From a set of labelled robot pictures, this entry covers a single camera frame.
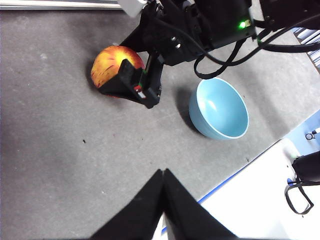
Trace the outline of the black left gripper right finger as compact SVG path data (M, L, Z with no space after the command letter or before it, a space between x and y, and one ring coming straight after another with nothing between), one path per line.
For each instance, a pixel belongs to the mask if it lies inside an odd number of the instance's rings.
M163 171L163 210L177 240L235 240L167 168Z

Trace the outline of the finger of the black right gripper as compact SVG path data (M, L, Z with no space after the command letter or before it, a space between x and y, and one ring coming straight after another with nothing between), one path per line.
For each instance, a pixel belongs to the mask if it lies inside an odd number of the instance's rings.
M143 91L147 74L144 69L135 68L127 59L121 62L118 73L99 87L103 95L140 102L138 93Z
M120 46L127 47L136 53L148 52L150 53L152 47L148 38L151 36L151 25L138 25L120 44Z

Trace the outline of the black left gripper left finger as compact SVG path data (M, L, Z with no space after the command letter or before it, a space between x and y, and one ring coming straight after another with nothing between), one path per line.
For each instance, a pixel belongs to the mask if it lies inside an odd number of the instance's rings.
M163 213L163 171L158 169L134 198L91 240L150 240Z

